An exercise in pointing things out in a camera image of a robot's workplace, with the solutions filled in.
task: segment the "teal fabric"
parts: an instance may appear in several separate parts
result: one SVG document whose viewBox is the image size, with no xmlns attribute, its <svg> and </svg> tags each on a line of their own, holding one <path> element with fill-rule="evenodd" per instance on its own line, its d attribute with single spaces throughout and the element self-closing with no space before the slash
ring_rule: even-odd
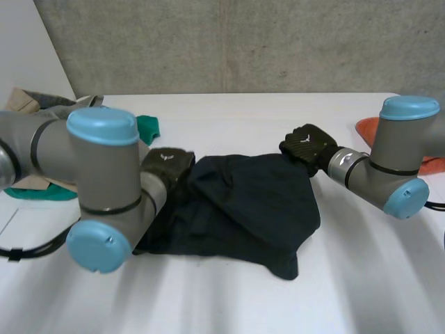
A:
<svg viewBox="0 0 445 334">
<path fill-rule="evenodd" d="M 139 138 L 147 145 L 151 145 L 153 140 L 161 135 L 159 131 L 159 122 L 156 117 L 138 116 Z"/>
<path fill-rule="evenodd" d="M 146 145 L 151 145 L 153 140 L 161 135 L 158 119 L 151 116 L 138 116 L 136 119 L 138 121 L 138 131 L 141 141 Z M 5 190 L 5 193 L 13 198 L 22 200 L 71 200 L 77 197 L 75 192 L 52 183 L 46 190 L 8 188 Z"/>
<path fill-rule="evenodd" d="M 9 196 L 22 200 L 72 200 L 77 194 L 55 184 L 50 184 L 46 190 L 26 190 L 8 188 L 5 190 Z"/>
</svg>

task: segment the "white wall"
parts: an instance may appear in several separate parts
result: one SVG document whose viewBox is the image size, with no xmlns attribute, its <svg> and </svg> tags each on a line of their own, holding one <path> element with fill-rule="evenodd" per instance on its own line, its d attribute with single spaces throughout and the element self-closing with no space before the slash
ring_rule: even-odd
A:
<svg viewBox="0 0 445 334">
<path fill-rule="evenodd" d="M 0 108 L 13 87 L 75 98 L 32 0 L 0 1 Z"/>
</svg>

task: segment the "white table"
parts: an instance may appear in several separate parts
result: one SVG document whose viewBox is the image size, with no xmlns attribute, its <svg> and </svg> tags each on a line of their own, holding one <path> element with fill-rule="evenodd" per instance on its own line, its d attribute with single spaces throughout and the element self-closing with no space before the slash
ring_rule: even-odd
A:
<svg viewBox="0 0 445 334">
<path fill-rule="evenodd" d="M 355 123 L 391 94 L 107 96 L 104 104 L 159 118 L 154 146 L 208 154 L 278 152 L 312 122 L 369 151 Z M 425 177 L 445 201 L 445 176 Z M 226 258 L 131 258 L 112 274 L 80 269 L 65 248 L 19 264 L 0 260 L 0 333 L 444 333 L 444 214 L 397 221 L 322 172 L 312 180 L 321 228 L 298 251 L 293 281 Z M 0 194 L 0 245 L 37 246 L 79 214 L 76 200 Z"/>
</svg>

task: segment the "concrete wall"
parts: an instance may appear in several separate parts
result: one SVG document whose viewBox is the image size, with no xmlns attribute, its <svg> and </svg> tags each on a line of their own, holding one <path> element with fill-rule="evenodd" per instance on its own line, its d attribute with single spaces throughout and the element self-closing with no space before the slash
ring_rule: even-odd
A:
<svg viewBox="0 0 445 334">
<path fill-rule="evenodd" d="M 445 103 L 443 0 L 35 0 L 77 95 L 394 92 Z"/>
</svg>

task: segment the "gray robot arm segment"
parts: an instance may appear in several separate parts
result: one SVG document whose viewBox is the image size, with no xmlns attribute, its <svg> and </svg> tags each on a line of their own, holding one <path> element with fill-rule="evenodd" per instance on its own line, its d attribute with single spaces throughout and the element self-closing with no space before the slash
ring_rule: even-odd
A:
<svg viewBox="0 0 445 334">
<path fill-rule="evenodd" d="M 445 156 L 445 116 L 437 101 L 398 96 L 385 100 L 371 155 L 344 148 L 328 175 L 397 218 L 409 218 L 427 202 L 428 185 L 417 178 L 423 157 Z"/>
<path fill-rule="evenodd" d="M 445 157 L 445 112 L 439 112 L 426 131 L 423 150 L 429 157 Z"/>
<path fill-rule="evenodd" d="M 116 109 L 78 109 L 67 122 L 0 113 L 0 187 L 27 175 L 75 183 L 81 220 L 68 251 L 91 271 L 114 271 L 166 199 L 162 181 L 140 173 L 138 139 L 134 116 Z"/>
</svg>

